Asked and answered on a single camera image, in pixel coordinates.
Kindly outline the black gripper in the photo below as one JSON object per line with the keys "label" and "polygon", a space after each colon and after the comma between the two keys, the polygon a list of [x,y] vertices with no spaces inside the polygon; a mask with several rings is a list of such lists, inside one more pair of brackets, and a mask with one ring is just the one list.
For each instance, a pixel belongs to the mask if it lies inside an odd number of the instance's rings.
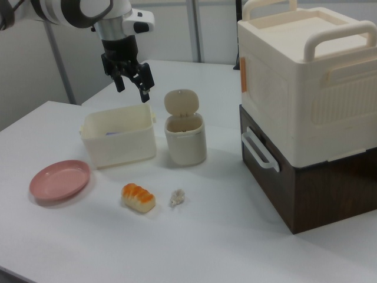
{"label": "black gripper", "polygon": [[154,87],[154,79],[148,63],[139,64],[137,61],[138,47],[134,35],[127,36],[120,40],[102,40],[104,53],[101,55],[104,71],[110,76],[117,91],[120,93],[125,90],[124,82],[118,68],[111,64],[125,63],[129,66],[129,79],[138,88],[142,103],[149,99],[149,92]]}

